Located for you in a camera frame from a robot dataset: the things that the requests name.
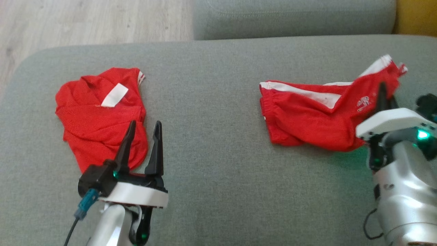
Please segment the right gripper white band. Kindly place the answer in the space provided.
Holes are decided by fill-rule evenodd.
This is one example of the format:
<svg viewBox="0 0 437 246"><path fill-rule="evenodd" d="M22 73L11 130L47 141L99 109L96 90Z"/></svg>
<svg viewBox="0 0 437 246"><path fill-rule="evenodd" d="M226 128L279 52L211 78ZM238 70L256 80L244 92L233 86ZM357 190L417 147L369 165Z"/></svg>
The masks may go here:
<svg viewBox="0 0 437 246"><path fill-rule="evenodd" d="M395 95L387 99L385 82L379 84L376 112L356 127L356 137L369 140L375 135L409 128L417 128L426 132L428 136L436 137L436 123L425 119L413 110L399 108Z"/></svg>

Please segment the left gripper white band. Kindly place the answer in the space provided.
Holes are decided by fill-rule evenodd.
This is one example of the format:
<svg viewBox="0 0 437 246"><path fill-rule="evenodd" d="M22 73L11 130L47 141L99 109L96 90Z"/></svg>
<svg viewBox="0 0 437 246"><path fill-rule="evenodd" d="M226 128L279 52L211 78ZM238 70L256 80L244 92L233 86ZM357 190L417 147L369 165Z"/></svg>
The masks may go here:
<svg viewBox="0 0 437 246"><path fill-rule="evenodd" d="M157 121L153 132L153 148L144 174L129 173L131 144L135 137L136 121L128 129L114 158L113 173L99 178L99 199L105 202L166 208L169 194L162 180L164 174L163 129Z"/></svg>

